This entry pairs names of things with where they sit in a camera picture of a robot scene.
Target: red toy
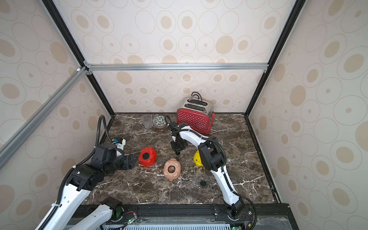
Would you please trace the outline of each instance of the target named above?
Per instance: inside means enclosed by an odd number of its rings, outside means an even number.
[[[156,150],[152,147],[147,147],[141,150],[138,160],[144,167],[148,167],[155,163],[156,157]]]

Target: wallpaper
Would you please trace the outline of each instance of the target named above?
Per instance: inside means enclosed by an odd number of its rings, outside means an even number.
[[[54,0],[94,64],[268,62],[294,0]]]
[[[78,63],[36,0],[0,1],[0,148]]]
[[[368,1],[312,0],[250,115],[301,230],[368,226]]]
[[[108,122],[109,114],[82,77],[0,170],[1,230],[35,229],[65,174],[93,150],[101,114]]]
[[[193,91],[215,112],[244,112],[263,70],[95,71],[115,112],[176,113]]]

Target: metal grille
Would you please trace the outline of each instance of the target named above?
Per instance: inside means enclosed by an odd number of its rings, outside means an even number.
[[[114,229],[122,225],[106,225],[104,230]],[[67,225],[64,230],[69,230],[73,226]],[[142,224],[128,225],[124,230],[230,230],[229,224]]]
[[[179,109],[177,112],[178,124],[185,122],[197,132],[206,132],[210,127],[210,120],[206,114],[189,109]]]

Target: clear drinking glass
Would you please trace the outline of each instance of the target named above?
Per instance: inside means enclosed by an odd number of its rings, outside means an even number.
[[[152,122],[152,115],[151,114],[145,114],[142,116],[142,123],[145,128],[152,128],[153,122]]]

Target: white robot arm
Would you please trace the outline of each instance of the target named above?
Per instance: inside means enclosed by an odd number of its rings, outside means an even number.
[[[125,139],[114,139],[114,143],[103,143],[95,147],[90,163],[73,167],[74,170],[66,179],[59,204],[53,204],[49,212],[37,226],[36,230],[62,230],[70,218],[105,175],[116,170],[134,168],[133,154],[124,155]],[[81,220],[72,229],[96,229],[106,221],[118,220],[121,217],[122,203],[108,197],[89,216]]]
[[[228,205],[229,217],[236,218],[244,209],[244,202],[237,195],[226,170],[226,155],[215,137],[209,138],[194,131],[185,123],[177,125],[175,122],[168,124],[173,141],[171,146],[177,155],[184,150],[189,141],[197,146],[201,162],[205,169],[210,171],[220,186],[225,203]]]

